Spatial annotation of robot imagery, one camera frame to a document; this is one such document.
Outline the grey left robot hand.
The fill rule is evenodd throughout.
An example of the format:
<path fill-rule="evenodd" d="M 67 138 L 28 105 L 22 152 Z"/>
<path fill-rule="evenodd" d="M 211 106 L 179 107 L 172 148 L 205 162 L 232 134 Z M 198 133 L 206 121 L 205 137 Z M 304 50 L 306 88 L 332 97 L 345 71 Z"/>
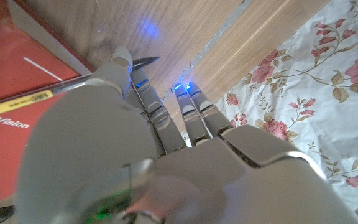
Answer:
<path fill-rule="evenodd" d="M 196 85 L 178 93 L 191 146 L 118 47 L 32 130 L 17 221 L 356 222 L 312 158 L 256 127 L 234 127 Z"/>

